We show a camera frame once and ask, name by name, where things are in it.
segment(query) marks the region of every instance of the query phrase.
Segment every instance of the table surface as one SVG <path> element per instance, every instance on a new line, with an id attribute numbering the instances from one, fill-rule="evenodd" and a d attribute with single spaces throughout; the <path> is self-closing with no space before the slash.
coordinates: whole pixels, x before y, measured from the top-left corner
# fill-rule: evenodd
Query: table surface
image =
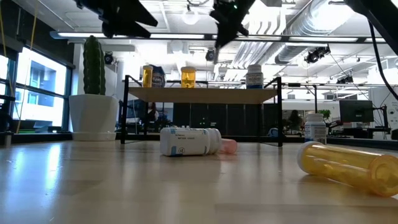
<path id="1" fill-rule="evenodd" d="M 298 146 L 174 158 L 155 141 L 0 149 L 0 223 L 398 223 L 398 197 L 306 175 Z"/>
<path id="2" fill-rule="evenodd" d="M 129 93 L 145 102 L 261 104 L 277 95 L 276 90 L 219 88 L 142 88 Z"/>

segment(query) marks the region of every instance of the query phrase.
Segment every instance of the wooden shelf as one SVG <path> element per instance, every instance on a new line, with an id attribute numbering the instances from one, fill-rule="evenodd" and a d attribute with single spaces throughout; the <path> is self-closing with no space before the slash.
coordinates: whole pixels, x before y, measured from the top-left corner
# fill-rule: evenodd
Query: wooden shelf
<path id="1" fill-rule="evenodd" d="M 146 102 L 261 104 L 277 95 L 276 90 L 219 88 L 142 88 L 129 93 Z"/>

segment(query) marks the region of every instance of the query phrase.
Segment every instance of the security camera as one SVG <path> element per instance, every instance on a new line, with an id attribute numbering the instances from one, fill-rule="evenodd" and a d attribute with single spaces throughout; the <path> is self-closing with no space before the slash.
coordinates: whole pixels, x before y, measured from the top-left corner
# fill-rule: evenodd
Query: security camera
<path id="1" fill-rule="evenodd" d="M 113 65 L 115 63 L 113 52 L 105 52 L 104 61 L 107 65 Z"/>
<path id="2" fill-rule="evenodd" d="M 206 61 L 208 62 L 214 61 L 214 56 L 215 56 L 214 49 L 208 49 L 206 53 Z"/>

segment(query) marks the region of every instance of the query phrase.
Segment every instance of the ductwork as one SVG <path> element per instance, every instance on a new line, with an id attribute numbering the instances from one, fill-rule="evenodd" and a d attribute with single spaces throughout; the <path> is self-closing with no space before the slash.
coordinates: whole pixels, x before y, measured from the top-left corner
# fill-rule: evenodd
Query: ductwork
<path id="1" fill-rule="evenodd" d="M 330 0 L 313 0 L 283 32 L 283 35 L 329 35 L 354 13 L 348 6 L 329 5 L 329 2 Z M 273 43 L 260 62 L 290 63 L 306 49 L 307 47 Z"/>

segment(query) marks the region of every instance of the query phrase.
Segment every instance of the computer monitor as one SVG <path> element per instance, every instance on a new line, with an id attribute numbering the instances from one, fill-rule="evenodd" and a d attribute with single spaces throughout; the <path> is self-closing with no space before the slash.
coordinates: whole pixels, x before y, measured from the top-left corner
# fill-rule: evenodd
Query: computer monitor
<path id="1" fill-rule="evenodd" d="M 144 118 L 144 117 L 145 117 L 145 102 L 140 99 L 129 100 L 127 102 L 127 118 Z"/>
<path id="2" fill-rule="evenodd" d="M 373 122 L 373 104 L 369 100 L 340 100 L 341 122 Z"/>

